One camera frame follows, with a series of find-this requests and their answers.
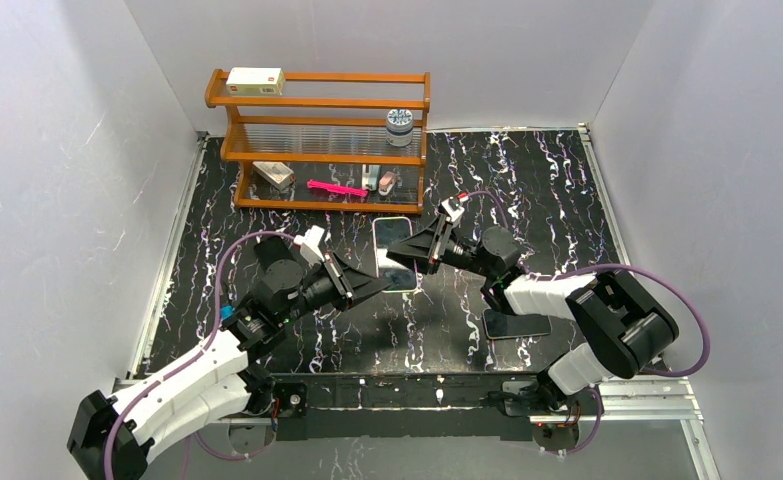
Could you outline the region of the black phone with light edge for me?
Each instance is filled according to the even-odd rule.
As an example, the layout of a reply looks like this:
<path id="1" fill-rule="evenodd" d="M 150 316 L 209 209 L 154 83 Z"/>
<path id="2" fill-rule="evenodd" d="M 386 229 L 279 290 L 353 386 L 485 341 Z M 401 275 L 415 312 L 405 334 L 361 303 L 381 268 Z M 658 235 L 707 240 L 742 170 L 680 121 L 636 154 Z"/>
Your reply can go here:
<path id="1" fill-rule="evenodd" d="M 486 337 L 490 340 L 539 337 L 552 333 L 551 320 L 546 315 L 509 315 L 487 309 L 483 312 L 482 321 Z"/>

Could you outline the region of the black phone case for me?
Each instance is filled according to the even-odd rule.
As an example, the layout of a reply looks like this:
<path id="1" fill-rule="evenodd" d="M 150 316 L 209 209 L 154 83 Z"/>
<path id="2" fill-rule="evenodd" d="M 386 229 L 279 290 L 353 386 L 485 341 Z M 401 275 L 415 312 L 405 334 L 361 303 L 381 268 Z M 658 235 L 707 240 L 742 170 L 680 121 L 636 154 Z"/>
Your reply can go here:
<path id="1" fill-rule="evenodd" d="M 278 236 L 264 238 L 253 246 L 253 252 L 262 271 L 266 271 L 275 262 L 293 260 L 293 255 L 286 241 Z"/>

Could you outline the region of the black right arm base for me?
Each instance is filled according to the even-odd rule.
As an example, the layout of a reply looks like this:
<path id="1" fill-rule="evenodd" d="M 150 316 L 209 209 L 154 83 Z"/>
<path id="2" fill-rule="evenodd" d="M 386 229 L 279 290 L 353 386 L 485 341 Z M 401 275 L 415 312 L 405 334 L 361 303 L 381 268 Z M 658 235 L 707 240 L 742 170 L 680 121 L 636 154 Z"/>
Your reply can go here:
<path id="1" fill-rule="evenodd" d="M 605 413 L 597 386 L 564 394 L 542 375 L 503 382 L 485 401 L 507 417 L 529 419 L 538 449 L 562 458 L 583 450 L 595 438 Z"/>

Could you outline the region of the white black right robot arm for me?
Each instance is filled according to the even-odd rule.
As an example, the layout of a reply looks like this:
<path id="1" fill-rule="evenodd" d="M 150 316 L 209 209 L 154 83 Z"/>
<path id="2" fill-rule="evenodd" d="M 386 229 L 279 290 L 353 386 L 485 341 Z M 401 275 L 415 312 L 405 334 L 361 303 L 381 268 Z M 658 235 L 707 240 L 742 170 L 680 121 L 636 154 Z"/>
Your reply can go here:
<path id="1" fill-rule="evenodd" d="M 491 339 L 533 336 L 553 319 L 571 320 L 584 341 L 504 399 L 556 409 L 587 387 L 629 379 L 679 335 L 673 317 L 624 267 L 537 280 L 521 267 L 521 251 L 503 227 L 486 230 L 471 244 L 443 218 L 390 244 L 386 256 L 422 274 L 449 265 L 483 277 L 483 313 Z"/>

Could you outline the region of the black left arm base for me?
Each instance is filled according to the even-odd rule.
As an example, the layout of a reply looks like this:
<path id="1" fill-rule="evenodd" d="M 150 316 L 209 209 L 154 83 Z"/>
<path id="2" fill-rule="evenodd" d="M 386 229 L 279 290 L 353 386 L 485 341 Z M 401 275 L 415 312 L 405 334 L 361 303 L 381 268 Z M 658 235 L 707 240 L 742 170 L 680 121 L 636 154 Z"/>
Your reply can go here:
<path id="1" fill-rule="evenodd" d="M 299 419 L 307 410 L 307 386 L 277 380 L 259 363 L 238 373 L 247 399 L 229 416 L 228 439 L 239 458 L 253 459 L 278 440 L 282 419 Z"/>

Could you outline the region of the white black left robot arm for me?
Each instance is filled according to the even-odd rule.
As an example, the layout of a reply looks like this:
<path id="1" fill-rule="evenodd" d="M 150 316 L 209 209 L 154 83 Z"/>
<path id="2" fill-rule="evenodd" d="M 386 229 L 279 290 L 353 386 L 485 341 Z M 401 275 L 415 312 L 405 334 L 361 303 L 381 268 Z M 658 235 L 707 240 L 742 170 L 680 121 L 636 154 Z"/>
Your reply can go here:
<path id="1" fill-rule="evenodd" d="M 89 479 L 141 478 L 170 446 L 271 390 L 258 361 L 283 341 L 287 323 L 326 306 L 346 311 L 387 285 L 334 252 L 310 269 L 289 253 L 265 263 L 234 312 L 200 345 L 128 388 L 84 397 L 68 452 Z"/>

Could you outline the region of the pink white stapler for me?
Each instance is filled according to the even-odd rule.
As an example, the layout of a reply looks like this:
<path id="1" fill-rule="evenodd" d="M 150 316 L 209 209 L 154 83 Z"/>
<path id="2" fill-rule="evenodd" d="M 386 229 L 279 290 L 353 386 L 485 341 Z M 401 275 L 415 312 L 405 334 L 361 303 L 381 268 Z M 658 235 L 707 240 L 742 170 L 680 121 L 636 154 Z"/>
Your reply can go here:
<path id="1" fill-rule="evenodd" d="M 387 171 L 379 179 L 377 192 L 380 196 L 386 197 L 391 194 L 396 186 L 398 175 L 393 171 Z"/>

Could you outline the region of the small white blue box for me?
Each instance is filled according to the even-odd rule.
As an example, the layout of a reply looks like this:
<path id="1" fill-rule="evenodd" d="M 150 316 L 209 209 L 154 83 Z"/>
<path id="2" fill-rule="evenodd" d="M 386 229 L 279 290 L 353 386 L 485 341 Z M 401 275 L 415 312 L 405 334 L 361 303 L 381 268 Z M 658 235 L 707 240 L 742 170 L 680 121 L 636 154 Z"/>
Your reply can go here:
<path id="1" fill-rule="evenodd" d="M 367 191 L 376 191 L 379 183 L 380 166 L 364 164 L 362 167 L 361 187 Z"/>

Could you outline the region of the pink comb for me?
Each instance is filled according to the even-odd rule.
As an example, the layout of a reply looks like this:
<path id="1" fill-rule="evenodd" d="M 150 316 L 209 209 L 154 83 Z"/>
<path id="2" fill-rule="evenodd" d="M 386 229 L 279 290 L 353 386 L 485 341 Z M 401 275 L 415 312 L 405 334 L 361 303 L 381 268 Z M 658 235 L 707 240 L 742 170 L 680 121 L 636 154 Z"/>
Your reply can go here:
<path id="1" fill-rule="evenodd" d="M 353 188 L 343 185 L 337 185 L 327 182 L 321 182 L 314 179 L 310 179 L 306 182 L 306 185 L 310 189 L 322 190 L 336 195 L 351 195 L 359 198 L 365 198 L 368 196 L 369 191 L 362 188 Z"/>

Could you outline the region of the small grey white box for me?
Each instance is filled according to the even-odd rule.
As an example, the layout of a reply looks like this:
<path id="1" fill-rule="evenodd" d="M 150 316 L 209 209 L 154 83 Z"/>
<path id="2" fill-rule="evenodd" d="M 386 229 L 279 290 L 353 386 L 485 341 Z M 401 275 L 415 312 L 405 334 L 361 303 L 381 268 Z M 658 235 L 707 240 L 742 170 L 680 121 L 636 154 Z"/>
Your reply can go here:
<path id="1" fill-rule="evenodd" d="M 295 183 L 294 170 L 283 162 L 256 161 L 253 169 L 276 191 L 289 190 Z"/>

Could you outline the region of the round blue white tin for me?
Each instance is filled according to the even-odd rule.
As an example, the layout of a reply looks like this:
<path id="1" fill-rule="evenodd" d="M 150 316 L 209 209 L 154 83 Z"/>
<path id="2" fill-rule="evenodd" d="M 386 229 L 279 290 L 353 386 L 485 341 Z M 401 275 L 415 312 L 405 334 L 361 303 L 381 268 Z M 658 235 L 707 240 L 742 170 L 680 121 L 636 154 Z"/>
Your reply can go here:
<path id="1" fill-rule="evenodd" d="M 411 144 L 414 130 L 414 115 L 408 109 L 392 109 L 386 114 L 386 142 L 393 147 Z"/>

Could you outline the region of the orange wooden shelf rack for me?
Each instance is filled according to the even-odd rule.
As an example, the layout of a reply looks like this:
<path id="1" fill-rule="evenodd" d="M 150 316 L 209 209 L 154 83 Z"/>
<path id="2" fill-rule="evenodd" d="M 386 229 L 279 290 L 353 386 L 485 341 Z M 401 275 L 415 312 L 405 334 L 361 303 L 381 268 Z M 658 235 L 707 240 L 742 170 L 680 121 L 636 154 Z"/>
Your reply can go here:
<path id="1" fill-rule="evenodd" d="M 231 96 L 228 72 L 216 69 L 205 90 L 207 107 L 222 107 L 227 127 L 220 157 L 238 166 L 233 203 L 240 208 L 420 214 L 427 173 L 429 73 L 288 72 L 281 96 Z M 413 138 L 402 148 L 386 142 L 386 114 L 408 109 Z M 289 190 L 274 190 L 253 169 L 283 162 L 295 173 Z M 314 179 L 361 187 L 364 164 L 398 175 L 390 195 L 365 198 L 310 189 Z"/>

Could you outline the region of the white red box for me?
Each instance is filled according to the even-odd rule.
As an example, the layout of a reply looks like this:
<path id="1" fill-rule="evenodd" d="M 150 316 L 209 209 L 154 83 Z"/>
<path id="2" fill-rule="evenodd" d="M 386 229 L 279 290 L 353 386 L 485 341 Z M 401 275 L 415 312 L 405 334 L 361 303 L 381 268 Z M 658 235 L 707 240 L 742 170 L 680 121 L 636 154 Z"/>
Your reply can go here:
<path id="1" fill-rule="evenodd" d="M 286 82 L 281 68 L 234 67 L 227 76 L 231 96 L 281 96 Z"/>

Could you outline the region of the aluminium front frame rail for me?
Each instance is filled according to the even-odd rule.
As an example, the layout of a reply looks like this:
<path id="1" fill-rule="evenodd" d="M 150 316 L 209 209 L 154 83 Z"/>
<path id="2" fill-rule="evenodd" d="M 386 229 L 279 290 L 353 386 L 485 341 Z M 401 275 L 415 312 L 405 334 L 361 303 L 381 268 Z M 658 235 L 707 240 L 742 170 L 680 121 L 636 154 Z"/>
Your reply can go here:
<path id="1" fill-rule="evenodd" d="M 307 410 L 299 419 L 282 419 L 287 424 L 281 439 L 309 438 L 309 424 L 320 418 L 355 419 L 366 412 L 433 415 L 440 412 L 472 416 L 495 411 L 483 399 L 510 380 L 529 381 L 531 376 L 498 374 L 452 375 L 285 375 L 277 380 L 301 382 L 307 386 Z M 685 378 L 639 375 L 631 380 L 608 380 L 597 386 L 605 413 L 602 421 L 678 420 L 691 441 L 691 455 L 699 478 L 717 479 L 714 462 L 703 429 L 703 416 L 690 383 Z"/>

